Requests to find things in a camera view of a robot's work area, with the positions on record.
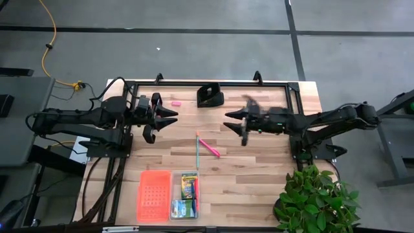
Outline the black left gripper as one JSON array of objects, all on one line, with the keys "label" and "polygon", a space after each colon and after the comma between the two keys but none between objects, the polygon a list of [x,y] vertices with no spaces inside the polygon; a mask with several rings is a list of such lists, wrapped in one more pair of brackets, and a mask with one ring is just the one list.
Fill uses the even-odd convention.
[{"label": "black left gripper", "polygon": [[136,116],[135,111],[134,117],[137,125],[144,126],[142,132],[144,140],[149,144],[154,144],[156,136],[153,131],[160,131],[164,127],[175,123],[178,120],[177,118],[165,117],[174,117],[177,116],[178,113],[162,106],[162,98],[160,93],[153,93],[152,97],[149,98],[149,103],[151,105],[151,113],[148,118],[140,118],[139,116]]}]

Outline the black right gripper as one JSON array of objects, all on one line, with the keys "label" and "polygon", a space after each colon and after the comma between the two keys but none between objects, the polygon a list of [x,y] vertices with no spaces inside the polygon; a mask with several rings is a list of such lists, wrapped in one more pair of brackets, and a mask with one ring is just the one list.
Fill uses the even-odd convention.
[{"label": "black right gripper", "polygon": [[251,96],[244,95],[243,97],[246,99],[244,108],[224,114],[226,117],[242,120],[242,123],[223,123],[227,128],[241,136],[242,146],[247,145],[251,131],[276,135],[284,133],[289,116],[287,108],[277,106],[264,109]]}]

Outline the pink pen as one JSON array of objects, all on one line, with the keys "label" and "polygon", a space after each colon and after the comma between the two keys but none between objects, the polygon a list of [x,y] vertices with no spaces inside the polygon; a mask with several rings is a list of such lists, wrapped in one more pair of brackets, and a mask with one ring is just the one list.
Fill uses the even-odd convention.
[{"label": "pink pen", "polygon": [[207,144],[205,141],[203,141],[202,139],[199,139],[199,142],[209,151],[211,152],[213,155],[215,155],[217,158],[221,157],[221,154],[214,149],[213,147],[211,147],[209,144]]}]

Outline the yellow green crayon box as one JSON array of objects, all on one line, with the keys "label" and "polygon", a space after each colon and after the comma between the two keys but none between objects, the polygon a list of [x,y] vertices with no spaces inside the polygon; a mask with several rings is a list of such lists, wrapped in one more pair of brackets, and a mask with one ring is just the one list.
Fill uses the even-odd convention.
[{"label": "yellow green crayon box", "polygon": [[182,173],[181,174],[181,198],[182,199],[196,199],[197,198],[197,173]]}]

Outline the translucent plastic storage box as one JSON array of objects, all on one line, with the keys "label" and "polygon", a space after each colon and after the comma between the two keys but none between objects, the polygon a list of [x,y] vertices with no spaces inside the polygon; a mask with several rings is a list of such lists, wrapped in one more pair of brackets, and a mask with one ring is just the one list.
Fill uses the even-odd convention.
[{"label": "translucent plastic storage box", "polygon": [[[198,175],[198,180],[200,181],[200,175],[198,173],[198,171],[174,171],[172,173],[172,181],[171,181],[171,204],[173,200],[176,199],[182,199],[181,198],[181,174],[182,173],[197,173]],[[189,218],[189,219],[172,219],[171,218],[171,205],[170,205],[170,211],[169,211],[169,219],[171,221],[195,221],[199,218],[201,211],[201,195],[200,195],[200,184],[198,181],[198,187],[199,187],[199,191],[198,191],[198,195],[199,195],[199,205],[197,208],[197,217],[196,218]]]}]

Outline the orange plastic box lid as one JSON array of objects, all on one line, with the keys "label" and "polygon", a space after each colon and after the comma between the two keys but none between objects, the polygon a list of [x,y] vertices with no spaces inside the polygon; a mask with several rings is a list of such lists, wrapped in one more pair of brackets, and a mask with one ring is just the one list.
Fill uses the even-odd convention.
[{"label": "orange plastic box lid", "polygon": [[136,202],[139,223],[163,223],[169,219],[171,172],[146,170],[140,175]]}]

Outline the blue pen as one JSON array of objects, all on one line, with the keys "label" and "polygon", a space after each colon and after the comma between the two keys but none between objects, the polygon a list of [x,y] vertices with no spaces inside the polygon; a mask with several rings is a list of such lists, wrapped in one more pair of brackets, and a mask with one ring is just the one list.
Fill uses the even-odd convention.
[{"label": "blue pen", "polygon": [[197,204],[196,204],[196,195],[195,195],[195,180],[191,184],[191,196],[192,196],[192,210],[193,210],[193,217],[197,217]]}]

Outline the blue card pack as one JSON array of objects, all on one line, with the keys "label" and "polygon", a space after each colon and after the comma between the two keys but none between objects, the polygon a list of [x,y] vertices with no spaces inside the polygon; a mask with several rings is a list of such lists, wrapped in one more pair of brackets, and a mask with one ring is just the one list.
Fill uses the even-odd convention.
[{"label": "blue card pack", "polygon": [[171,218],[172,219],[189,219],[195,218],[194,211],[195,204],[192,200],[176,199],[171,204]]}]

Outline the potted green plant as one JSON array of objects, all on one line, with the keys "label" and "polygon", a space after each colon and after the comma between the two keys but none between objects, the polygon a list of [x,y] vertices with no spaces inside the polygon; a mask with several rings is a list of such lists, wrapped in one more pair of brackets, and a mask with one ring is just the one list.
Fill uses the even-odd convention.
[{"label": "potted green plant", "polygon": [[359,192],[333,180],[334,173],[315,165],[286,175],[284,191],[274,204],[278,229],[287,233],[354,233]]}]

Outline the grey side desk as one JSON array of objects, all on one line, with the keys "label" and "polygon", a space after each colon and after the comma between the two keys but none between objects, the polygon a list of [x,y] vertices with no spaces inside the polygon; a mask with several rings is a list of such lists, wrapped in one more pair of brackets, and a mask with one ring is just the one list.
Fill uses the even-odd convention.
[{"label": "grey side desk", "polygon": [[13,228],[32,225],[39,203],[37,191],[42,175],[42,166],[35,163],[15,168],[0,168],[0,211],[12,200],[21,200],[25,204]]},{"label": "grey side desk", "polygon": [[0,94],[14,97],[8,116],[0,118],[0,167],[26,163],[35,140],[26,117],[46,108],[54,83],[49,77],[0,76]]}]

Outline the black floor bar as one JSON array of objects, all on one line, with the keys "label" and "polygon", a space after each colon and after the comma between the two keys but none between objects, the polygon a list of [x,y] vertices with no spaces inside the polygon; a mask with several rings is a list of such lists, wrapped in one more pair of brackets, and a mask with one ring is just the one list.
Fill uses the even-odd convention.
[{"label": "black floor bar", "polygon": [[0,67],[0,76],[32,76],[33,73],[32,69]]}]

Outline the flat black box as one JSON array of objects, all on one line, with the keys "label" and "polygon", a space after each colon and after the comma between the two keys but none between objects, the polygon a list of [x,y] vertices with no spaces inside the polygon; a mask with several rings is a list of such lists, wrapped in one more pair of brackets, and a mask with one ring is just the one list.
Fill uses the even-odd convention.
[{"label": "flat black box", "polygon": [[6,118],[11,110],[14,97],[10,94],[0,94],[0,118]]}]

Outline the black computer mouse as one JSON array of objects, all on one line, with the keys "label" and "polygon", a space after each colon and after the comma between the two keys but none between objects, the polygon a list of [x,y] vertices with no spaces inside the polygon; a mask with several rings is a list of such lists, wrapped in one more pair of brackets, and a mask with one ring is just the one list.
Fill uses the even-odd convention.
[{"label": "black computer mouse", "polygon": [[0,211],[0,230],[11,229],[15,225],[25,204],[21,200],[12,200]]}]

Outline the black side table frame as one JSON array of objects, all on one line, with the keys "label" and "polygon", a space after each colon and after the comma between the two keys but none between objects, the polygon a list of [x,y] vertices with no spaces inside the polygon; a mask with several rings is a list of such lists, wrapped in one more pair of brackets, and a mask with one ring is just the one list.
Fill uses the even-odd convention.
[{"label": "black side table frame", "polygon": [[377,183],[379,188],[414,184],[404,163],[414,165],[414,89],[395,97],[377,112],[382,120],[378,134],[393,178]]}]

